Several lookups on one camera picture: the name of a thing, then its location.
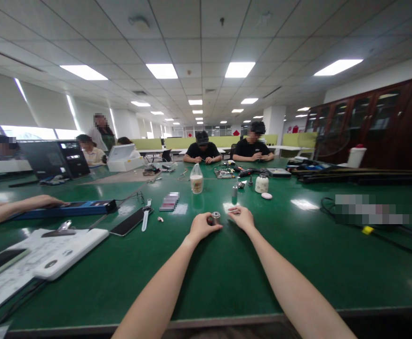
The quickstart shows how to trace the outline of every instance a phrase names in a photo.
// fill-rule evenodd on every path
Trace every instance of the white box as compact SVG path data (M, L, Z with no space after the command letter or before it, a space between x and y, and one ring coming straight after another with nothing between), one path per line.
M145 164L143 157L132 158L135 145L113 146L108 156L107 165L110 172L127 172Z
M30 171L32 168L27 160L2 160L0 161L0 173Z

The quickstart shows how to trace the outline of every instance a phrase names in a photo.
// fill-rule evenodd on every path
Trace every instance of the wooden cabinet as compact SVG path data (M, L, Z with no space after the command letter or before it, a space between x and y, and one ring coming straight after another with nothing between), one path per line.
M316 144L319 160L347 162L363 144L361 167L412 169L412 80L313 107L306 131L326 140Z

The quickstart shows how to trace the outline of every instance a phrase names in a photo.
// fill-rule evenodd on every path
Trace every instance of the stack of cards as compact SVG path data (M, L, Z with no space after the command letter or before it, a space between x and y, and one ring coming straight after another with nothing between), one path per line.
M176 208L179 200L179 192L170 192L165 199L163 199L162 206L159 211L172 212Z

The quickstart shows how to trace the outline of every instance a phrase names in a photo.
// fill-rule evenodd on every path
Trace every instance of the green table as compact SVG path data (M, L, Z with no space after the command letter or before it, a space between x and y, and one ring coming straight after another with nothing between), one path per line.
M269 167L284 166L285 161L276 159ZM337 225L317 209L299 207L304 205L299 201L319 206L322 197L334 198L335 194L373 194L377 203L402 205L402 213L412 214L412 186L303 185L296 178L272 178L269 191L273 200L262 199L254 187L248 186L239 190L233 200L231 187L235 180L216 179L213 174L216 165L201 165L206 180L199 195L191 193L188 181L178 181L179 174L185 168L190 173L193 165L174 166L174 173L162 173L162 180L147 184L79 186L78 183L88 180L84 178L56 187L0 186L0 194L15 199L45 193L66 201L124 199L141 190L145 199L152 199L155 208L146 232L138 227L126 237L110 235L19 308L12 316L11 330L16 335L27 331L34 334L113 332L140 291L180 245L194 216L205 211L220 212L224 228L202 241L194 252L171 328L279 319L282 310L255 250L246 235L226 218L226 210L235 203L251 209L265 238L342 315L412 309L412 254L357 229ZM169 192L180 192L178 207L174 212L158 212ZM110 230L141 206L141 202L131 198L98 227ZM157 216L163 216L165 222L157 222ZM97 218L72 219L77 228L86 228ZM0 250L24 239L35 228L55 229L62 221L27 220L0 225ZM412 247L412 239L402 234L389 236ZM0 317L13 300L0 309Z

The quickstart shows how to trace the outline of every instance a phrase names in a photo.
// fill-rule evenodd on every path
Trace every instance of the black t-shirt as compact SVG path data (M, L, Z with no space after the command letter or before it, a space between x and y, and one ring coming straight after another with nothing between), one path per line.
M244 157L252 157L254 153L258 152L261 152L262 155L270 154L266 144L260 141L255 142L254 144L249 144L246 138L239 141L234 149L234 154Z
M204 152L198 147L197 143L193 143L188 148L186 154L189 155L191 158L196 158L200 156L204 160L206 160L207 157L215 158L216 156L219 156L220 152L218 151L217 146L215 146L214 143L209 142L209 144L207 145L207 149Z

